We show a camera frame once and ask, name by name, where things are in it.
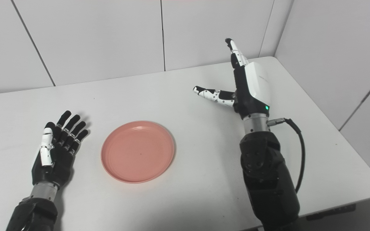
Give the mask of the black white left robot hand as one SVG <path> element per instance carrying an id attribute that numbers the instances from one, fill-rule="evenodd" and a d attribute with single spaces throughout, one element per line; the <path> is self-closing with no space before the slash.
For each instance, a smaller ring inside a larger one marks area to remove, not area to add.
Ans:
<path id="1" fill-rule="evenodd" d="M 70 111 L 65 111 L 57 123 L 46 124 L 32 167 L 33 185 L 49 182 L 60 189 L 69 181 L 76 153 L 89 133 L 86 126 L 78 114 Z"/>

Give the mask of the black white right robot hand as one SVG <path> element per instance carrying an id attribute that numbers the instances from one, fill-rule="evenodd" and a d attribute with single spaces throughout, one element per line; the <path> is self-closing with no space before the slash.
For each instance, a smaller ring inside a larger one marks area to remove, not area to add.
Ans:
<path id="1" fill-rule="evenodd" d="M 242 119 L 250 114 L 269 116 L 270 86 L 266 70 L 257 62 L 249 62 L 231 38 L 225 42 L 231 51 L 235 91 L 215 90 L 194 86 L 193 92 L 215 103 L 233 107 Z"/>

